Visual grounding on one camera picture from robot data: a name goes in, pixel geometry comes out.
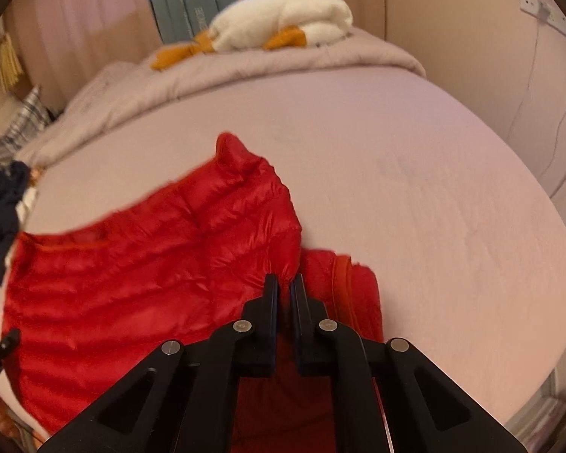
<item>electrical cable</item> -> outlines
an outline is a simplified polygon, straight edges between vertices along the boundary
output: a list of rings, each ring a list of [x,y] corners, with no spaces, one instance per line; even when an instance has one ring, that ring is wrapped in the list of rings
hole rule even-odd
[[[515,116],[514,116],[514,119],[511,122],[511,125],[509,126],[508,135],[507,135],[507,138],[505,139],[506,143],[509,143],[509,140],[511,138],[511,133],[514,131],[515,122],[518,119],[518,117],[520,116],[520,112],[522,111],[522,107],[523,107],[524,103],[526,102],[526,97],[528,97],[528,94],[531,91],[532,77],[533,77],[533,74],[535,72],[535,62],[537,60],[537,49],[539,47],[539,36],[541,34],[541,27],[547,23],[550,13],[551,13],[551,10],[550,10],[549,6],[545,2],[540,2],[539,3],[539,10],[538,10],[537,15],[536,15],[536,18],[537,18],[537,34],[535,36],[535,50],[532,53],[531,72],[528,76],[528,83],[526,84],[526,90],[524,91],[524,95],[522,96],[522,100],[520,101],[520,105],[518,106],[518,109],[515,112]]]
[[[556,129],[556,132],[555,132],[554,152],[551,155],[551,160],[549,161],[547,166],[542,170],[542,172],[537,176],[537,178],[539,178],[539,179],[541,178],[541,176],[543,176],[547,172],[547,170],[549,169],[551,164],[554,163],[555,154],[556,154],[557,149],[558,149],[558,140],[560,138],[560,129],[564,125],[565,119],[566,119],[566,111],[562,115],[562,118],[560,119],[560,122],[558,123],[558,128]]]
[[[541,33],[541,26],[542,26],[542,22],[539,19],[537,19],[537,33],[536,33],[536,36],[535,36],[535,50],[532,53],[531,72],[528,75],[528,83],[526,84],[526,90],[524,91],[524,95],[522,96],[522,100],[520,101],[520,105],[518,106],[518,108],[515,112],[514,119],[512,120],[511,125],[509,126],[508,135],[505,138],[506,143],[509,143],[509,140],[511,138],[511,133],[514,131],[515,122],[518,119],[518,117],[520,116],[520,112],[522,111],[522,107],[524,106],[524,103],[526,102],[526,97],[528,97],[528,94],[531,91],[532,77],[533,77],[534,72],[535,72],[535,61],[537,60],[537,49],[539,47],[539,34]]]

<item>tassel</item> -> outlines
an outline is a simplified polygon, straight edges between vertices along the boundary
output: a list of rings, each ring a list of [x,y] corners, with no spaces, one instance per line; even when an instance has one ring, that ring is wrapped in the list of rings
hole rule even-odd
[[[2,90],[5,93],[12,90],[22,74],[23,68],[12,45],[11,36],[6,33],[0,44],[0,84]]]

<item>stuffed toy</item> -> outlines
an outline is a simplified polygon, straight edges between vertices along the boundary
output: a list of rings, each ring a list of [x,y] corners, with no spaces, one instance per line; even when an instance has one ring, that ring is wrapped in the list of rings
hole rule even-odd
[[[351,26],[344,0],[239,0],[192,43],[157,53],[151,68],[162,71],[200,53],[328,45],[344,39]]]

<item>power outlet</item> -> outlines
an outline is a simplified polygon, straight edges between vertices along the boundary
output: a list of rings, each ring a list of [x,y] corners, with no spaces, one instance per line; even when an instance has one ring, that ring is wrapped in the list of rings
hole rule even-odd
[[[562,12],[551,8],[541,0],[520,0],[520,9],[535,17],[538,17],[541,5],[546,6],[549,10],[547,24],[566,36],[566,17]]]

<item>plaid shirt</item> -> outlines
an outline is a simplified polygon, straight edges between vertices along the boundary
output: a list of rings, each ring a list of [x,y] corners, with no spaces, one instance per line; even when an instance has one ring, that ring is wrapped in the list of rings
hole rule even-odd
[[[0,136],[0,168],[7,169],[17,152],[51,123],[36,86],[22,102],[6,132]]]

